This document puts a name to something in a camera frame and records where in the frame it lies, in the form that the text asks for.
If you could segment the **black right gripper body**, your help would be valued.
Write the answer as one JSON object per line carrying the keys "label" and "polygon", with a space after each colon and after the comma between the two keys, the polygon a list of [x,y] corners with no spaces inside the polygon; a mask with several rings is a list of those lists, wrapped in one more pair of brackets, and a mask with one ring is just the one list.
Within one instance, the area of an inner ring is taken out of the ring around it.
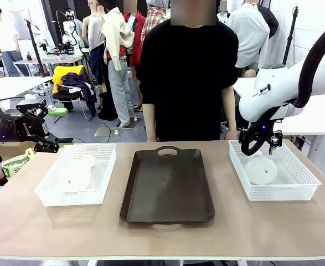
{"label": "black right gripper body", "polygon": [[257,128],[242,129],[239,143],[242,149],[260,149],[264,144],[270,147],[282,146],[283,133],[274,131],[273,126],[259,126]]}

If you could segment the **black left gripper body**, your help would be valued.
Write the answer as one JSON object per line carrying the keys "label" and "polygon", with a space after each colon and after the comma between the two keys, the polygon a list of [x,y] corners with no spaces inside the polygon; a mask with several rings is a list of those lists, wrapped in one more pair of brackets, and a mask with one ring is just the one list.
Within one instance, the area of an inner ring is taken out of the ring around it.
{"label": "black left gripper body", "polygon": [[48,110],[12,114],[12,141],[48,143],[50,132],[44,119],[47,114]]}

